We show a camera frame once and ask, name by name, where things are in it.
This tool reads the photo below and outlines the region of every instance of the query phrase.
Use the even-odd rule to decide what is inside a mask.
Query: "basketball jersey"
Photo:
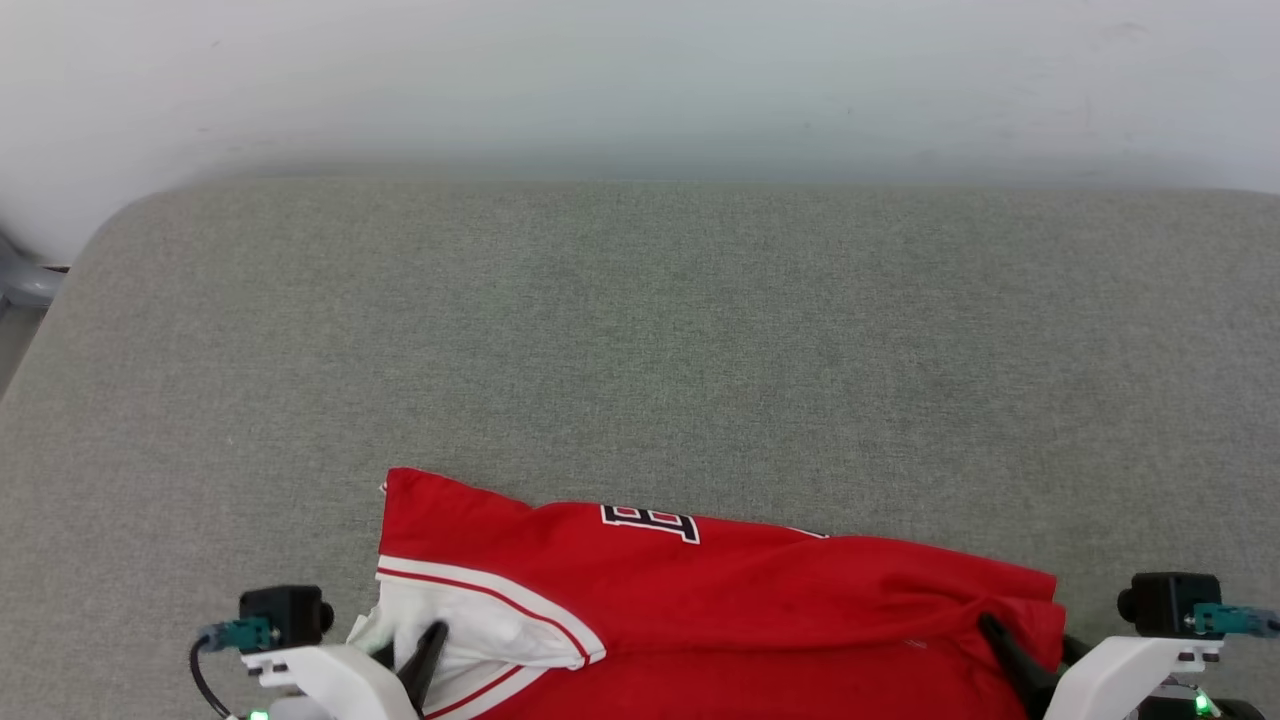
[[[978,630],[1056,667],[1051,575],[873,537],[613,505],[530,507],[388,474],[379,603],[348,642],[449,638],[426,717],[1021,717]]]

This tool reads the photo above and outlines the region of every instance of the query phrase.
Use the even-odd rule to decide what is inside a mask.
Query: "gray fabric surface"
[[[40,307],[8,307],[0,299],[0,396],[9,387],[9,378],[18,370],[31,338],[45,318]]]
[[[196,628],[375,598],[415,465],[1280,603],[1280,199],[280,179],[140,202],[0,401],[0,716],[206,717]],[[1280,643],[1204,683],[1280,714]],[[232,657],[211,682],[255,696]]]

